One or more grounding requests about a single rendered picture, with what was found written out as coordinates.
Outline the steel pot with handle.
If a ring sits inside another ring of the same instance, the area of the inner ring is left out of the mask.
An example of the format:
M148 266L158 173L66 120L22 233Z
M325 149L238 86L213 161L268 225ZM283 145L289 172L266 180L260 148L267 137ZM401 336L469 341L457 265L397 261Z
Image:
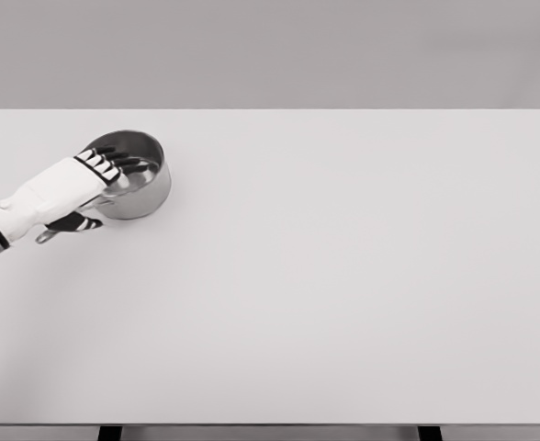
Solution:
M147 162L149 168L143 173L131 175L128 188L112 186L107 189L101 196L79 208L81 214L87 216L87 209L96 209L111 220L135 220L154 213L162 206L172 189L172 177L161 143L145 131L115 130L92 140L82 151L107 145L113 145L121 152L141 158ZM60 233L47 228L46 230L47 234ZM47 234L40 235L37 242L45 243Z

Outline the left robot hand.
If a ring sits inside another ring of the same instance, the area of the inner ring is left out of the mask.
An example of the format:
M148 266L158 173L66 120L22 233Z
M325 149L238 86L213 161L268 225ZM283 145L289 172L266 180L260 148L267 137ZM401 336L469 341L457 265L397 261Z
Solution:
M113 145L87 148L29 179L15 193L15 207L33 224L54 232L82 232L102 226L79 208L112 186L126 189L130 176L147 171L147 162Z

